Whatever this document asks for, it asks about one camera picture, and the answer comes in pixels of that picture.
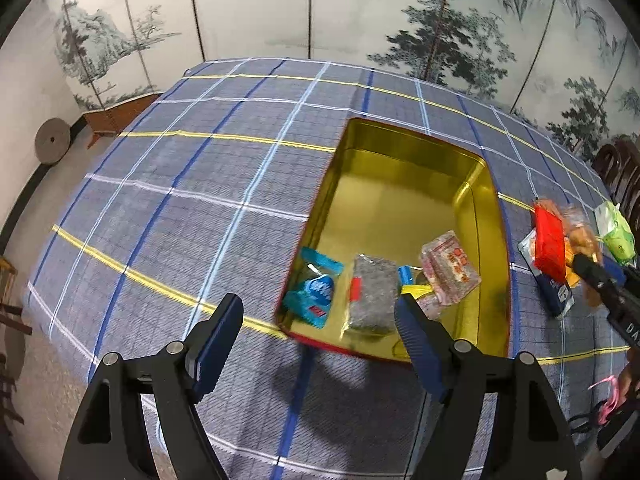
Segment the black sesame cake packet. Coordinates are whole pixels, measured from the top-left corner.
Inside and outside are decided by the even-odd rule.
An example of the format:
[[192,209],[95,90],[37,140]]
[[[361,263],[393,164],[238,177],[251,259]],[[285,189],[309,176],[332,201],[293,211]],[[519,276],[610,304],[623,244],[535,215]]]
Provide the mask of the black sesame cake packet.
[[424,244],[419,259],[428,284],[443,306],[458,304],[482,282],[454,231]]

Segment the orange snack packet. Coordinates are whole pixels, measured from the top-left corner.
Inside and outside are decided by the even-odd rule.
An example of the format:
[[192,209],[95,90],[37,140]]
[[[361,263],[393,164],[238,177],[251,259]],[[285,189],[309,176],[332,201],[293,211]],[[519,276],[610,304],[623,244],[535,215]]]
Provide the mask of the orange snack packet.
[[580,277],[573,270],[574,252],[570,240],[564,238],[564,254],[565,254],[565,279],[570,288],[575,288],[580,282]]

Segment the clear brown pastry packet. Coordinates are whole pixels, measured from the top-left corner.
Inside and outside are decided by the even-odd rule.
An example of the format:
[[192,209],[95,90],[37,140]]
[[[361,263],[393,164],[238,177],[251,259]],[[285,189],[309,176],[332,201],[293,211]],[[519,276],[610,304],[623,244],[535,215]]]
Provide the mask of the clear brown pastry packet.
[[582,208],[575,204],[558,206],[553,200],[548,200],[548,202],[562,220],[564,238],[567,237],[570,240],[574,257],[577,254],[585,254],[597,260],[602,266],[603,255],[600,243],[594,235],[593,229]]

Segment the blue soda cracker packet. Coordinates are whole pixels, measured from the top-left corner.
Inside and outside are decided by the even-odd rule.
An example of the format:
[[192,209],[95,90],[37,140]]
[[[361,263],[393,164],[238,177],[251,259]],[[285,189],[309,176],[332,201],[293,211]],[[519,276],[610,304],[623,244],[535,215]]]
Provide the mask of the blue soda cracker packet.
[[530,272],[538,285],[544,308],[552,318],[562,318],[574,306],[575,299],[567,283],[560,284],[539,270],[535,260],[536,230],[529,233],[518,243],[518,250],[525,259]]

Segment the green tissue pack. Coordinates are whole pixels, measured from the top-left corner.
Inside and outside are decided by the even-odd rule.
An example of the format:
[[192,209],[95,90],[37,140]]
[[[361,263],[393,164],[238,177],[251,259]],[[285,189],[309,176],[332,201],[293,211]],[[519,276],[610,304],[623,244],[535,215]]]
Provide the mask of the green tissue pack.
[[608,200],[594,210],[600,239],[619,264],[631,264],[636,260],[634,234],[620,212],[620,208]]

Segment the red snack packet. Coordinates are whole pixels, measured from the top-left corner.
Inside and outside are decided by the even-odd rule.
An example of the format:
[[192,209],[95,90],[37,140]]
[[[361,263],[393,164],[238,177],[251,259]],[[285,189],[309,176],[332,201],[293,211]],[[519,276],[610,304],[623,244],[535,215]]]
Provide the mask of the red snack packet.
[[563,284],[566,281],[564,229],[560,216],[548,200],[537,200],[534,206],[534,265],[548,278]]

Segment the dark wooden chair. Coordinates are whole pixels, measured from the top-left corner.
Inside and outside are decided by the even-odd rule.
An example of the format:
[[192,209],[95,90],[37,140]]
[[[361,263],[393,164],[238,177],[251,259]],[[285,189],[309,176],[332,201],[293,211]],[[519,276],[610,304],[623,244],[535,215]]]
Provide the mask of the dark wooden chair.
[[593,159],[592,168],[601,178],[608,196],[631,222],[639,201],[639,149],[630,136],[616,136],[603,144]]

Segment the blue yellow small candy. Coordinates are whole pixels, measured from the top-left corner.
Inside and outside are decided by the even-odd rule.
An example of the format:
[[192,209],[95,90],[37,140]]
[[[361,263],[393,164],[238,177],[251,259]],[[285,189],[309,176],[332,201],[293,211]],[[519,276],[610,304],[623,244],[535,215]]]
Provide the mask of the blue yellow small candy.
[[442,305],[425,275],[414,273],[411,266],[400,266],[398,276],[401,295],[410,295],[427,318],[437,320],[442,314]]

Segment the silver foil snack packet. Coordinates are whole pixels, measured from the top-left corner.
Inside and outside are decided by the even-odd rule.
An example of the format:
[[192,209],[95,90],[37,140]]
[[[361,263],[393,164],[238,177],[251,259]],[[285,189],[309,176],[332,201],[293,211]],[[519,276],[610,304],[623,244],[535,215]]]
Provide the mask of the silver foil snack packet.
[[356,255],[349,285],[346,330],[386,335],[395,329],[394,304],[399,292],[397,264]]

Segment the gold and maroon toffee tin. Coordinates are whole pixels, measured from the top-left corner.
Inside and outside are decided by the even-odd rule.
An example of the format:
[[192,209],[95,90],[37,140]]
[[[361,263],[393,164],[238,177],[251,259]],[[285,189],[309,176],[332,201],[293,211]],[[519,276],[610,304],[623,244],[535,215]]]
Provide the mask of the gold and maroon toffee tin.
[[285,306],[276,320],[288,336],[323,350],[405,362],[396,330],[348,325],[357,256],[420,270],[424,244],[457,235],[480,284],[442,314],[454,339],[505,356],[510,333],[510,269],[500,200],[487,162],[465,148],[424,133],[352,118],[319,184],[299,245],[343,263],[326,324],[317,328]]

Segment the painted folding screen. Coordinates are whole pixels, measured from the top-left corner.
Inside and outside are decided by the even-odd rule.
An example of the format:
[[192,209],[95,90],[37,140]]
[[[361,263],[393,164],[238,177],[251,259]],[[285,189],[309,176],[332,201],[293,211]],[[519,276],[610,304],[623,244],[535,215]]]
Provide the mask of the painted folding screen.
[[589,156],[639,133],[639,46],[608,0],[32,0],[95,110],[216,58],[280,56],[422,78]]

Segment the teal candy wrapper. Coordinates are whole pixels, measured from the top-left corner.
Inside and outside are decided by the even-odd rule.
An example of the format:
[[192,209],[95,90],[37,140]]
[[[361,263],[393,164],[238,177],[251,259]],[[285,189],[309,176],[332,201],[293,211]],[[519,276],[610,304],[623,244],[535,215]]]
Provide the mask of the teal candy wrapper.
[[344,264],[310,247],[303,247],[299,255],[303,265],[298,274],[300,280],[286,292],[283,305],[305,323],[314,328],[323,328]]

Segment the blue plaid tablecloth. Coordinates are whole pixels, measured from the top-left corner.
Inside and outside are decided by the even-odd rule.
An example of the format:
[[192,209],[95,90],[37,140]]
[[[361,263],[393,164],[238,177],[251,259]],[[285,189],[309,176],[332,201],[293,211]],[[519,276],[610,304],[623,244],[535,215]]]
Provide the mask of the blue plaid tablecloth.
[[200,405],[235,479],[405,479],[435,413],[409,367],[311,350],[274,322],[314,194],[350,118],[486,157],[511,244],[536,194],[593,211],[597,175],[495,107],[347,64],[232,58],[187,70],[82,175],[27,307],[75,378],[145,356],[226,292],[242,328]]

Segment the round stone millstone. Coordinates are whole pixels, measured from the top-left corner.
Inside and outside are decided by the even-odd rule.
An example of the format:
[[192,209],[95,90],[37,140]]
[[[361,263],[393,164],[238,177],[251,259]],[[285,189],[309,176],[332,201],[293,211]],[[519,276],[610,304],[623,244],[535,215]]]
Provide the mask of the round stone millstone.
[[35,152],[46,166],[59,162],[70,148],[70,125],[61,118],[47,119],[35,136]]

